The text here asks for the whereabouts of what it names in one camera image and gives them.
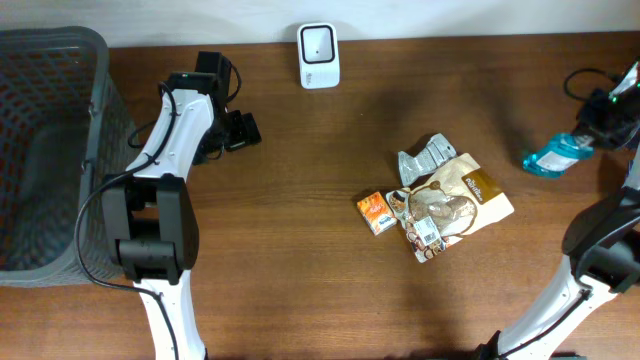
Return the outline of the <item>silver foil snack packet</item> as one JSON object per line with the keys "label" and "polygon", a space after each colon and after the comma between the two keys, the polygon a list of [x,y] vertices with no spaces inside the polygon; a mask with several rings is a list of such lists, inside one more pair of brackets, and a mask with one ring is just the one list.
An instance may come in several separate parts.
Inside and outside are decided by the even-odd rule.
{"label": "silver foil snack packet", "polygon": [[441,133],[433,135],[425,147],[415,156],[400,151],[398,153],[398,170],[402,185],[410,186],[420,177],[435,173],[456,156],[455,148]]}

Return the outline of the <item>small orange snack packet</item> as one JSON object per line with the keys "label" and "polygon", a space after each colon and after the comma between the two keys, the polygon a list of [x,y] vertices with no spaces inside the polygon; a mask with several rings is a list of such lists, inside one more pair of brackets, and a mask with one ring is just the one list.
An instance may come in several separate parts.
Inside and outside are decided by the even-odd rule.
{"label": "small orange snack packet", "polygon": [[356,207],[375,236],[397,224],[397,218],[380,192],[358,201]]}

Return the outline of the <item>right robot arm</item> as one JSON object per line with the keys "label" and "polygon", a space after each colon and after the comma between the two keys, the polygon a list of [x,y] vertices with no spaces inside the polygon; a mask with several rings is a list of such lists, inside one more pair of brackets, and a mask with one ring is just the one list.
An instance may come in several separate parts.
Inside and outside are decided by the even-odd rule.
{"label": "right robot arm", "polygon": [[[626,146],[639,133],[639,88],[595,91],[570,134],[559,134],[526,158],[526,170],[560,173],[596,148]],[[550,359],[598,307],[639,283],[639,162],[621,188],[580,212],[562,242],[549,286],[512,326],[479,345],[476,359]]]}

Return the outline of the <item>beige PanTree snack pouch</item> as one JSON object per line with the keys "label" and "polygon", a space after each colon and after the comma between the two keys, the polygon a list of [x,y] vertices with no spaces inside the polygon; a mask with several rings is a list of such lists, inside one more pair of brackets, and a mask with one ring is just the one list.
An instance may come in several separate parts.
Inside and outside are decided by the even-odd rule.
{"label": "beige PanTree snack pouch", "polygon": [[420,263],[514,212],[497,182],[468,153],[448,161],[424,184],[391,191],[385,200]]}

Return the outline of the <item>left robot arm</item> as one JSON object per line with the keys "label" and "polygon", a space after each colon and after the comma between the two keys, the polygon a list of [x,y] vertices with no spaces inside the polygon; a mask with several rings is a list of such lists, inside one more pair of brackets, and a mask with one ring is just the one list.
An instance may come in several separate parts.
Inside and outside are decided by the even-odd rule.
{"label": "left robot arm", "polygon": [[253,115],[228,108],[240,88],[227,57],[199,52],[194,71],[160,84],[149,138],[98,191],[110,259],[141,297],[158,359],[208,356],[191,293],[200,236],[187,179],[192,167],[261,142]]}

